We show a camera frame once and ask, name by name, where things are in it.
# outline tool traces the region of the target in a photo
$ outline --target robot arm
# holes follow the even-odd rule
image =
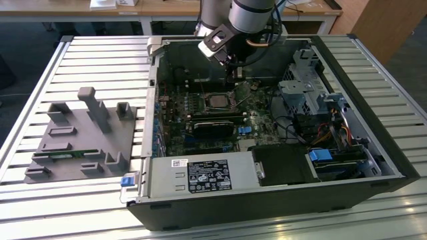
[[[210,59],[215,58],[226,66],[230,75],[238,67],[253,64],[263,57],[266,51],[255,61],[247,62],[247,57],[258,48],[278,42],[273,41],[275,29],[279,35],[282,33],[282,24],[275,23],[273,17],[274,13],[281,17],[278,6],[275,0],[204,0],[200,7],[196,35],[206,37],[199,49]],[[265,34],[270,37],[261,43]]]

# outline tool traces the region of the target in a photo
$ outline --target white sticker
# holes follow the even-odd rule
[[[120,15],[136,15],[139,14],[138,12],[134,12],[134,11],[120,11],[119,12]]]
[[[70,159],[72,158],[74,156],[71,154],[63,154],[63,155],[52,155],[52,156],[48,156],[51,159]]]
[[[172,159],[172,168],[187,167],[188,159]]]

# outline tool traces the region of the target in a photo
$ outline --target table leg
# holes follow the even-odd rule
[[[330,34],[330,31],[333,29],[333,26],[334,26],[334,23],[335,23],[335,19],[337,19],[337,16],[329,16],[325,21],[322,22],[322,25],[319,27],[319,31],[318,31],[318,34],[319,35],[327,35]]]
[[[152,30],[152,17],[151,16],[142,16],[140,19],[140,26],[142,26],[142,31],[146,36],[154,35],[154,30]]]

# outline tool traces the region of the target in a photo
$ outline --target motherboard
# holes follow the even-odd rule
[[[209,92],[202,80],[192,84],[170,91],[164,84],[159,91],[167,156],[241,152],[281,142],[269,86],[247,80],[229,91]]]

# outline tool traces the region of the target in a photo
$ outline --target green circuit board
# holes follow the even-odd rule
[[[258,87],[257,82],[245,81],[234,89],[225,93],[188,93],[174,91],[164,103],[164,119],[167,130],[166,149],[168,156],[184,156],[209,153],[239,152],[241,140],[254,139],[257,145],[270,145],[281,142],[278,130],[274,127],[269,111],[270,95],[269,87]],[[209,99],[211,96],[225,95],[229,103],[235,107],[225,109],[210,108]],[[192,139],[191,121],[187,115],[206,114],[207,112],[239,112],[245,114],[245,122],[234,125],[233,136],[221,140],[198,141]],[[239,133],[239,128],[251,127],[251,132]]]

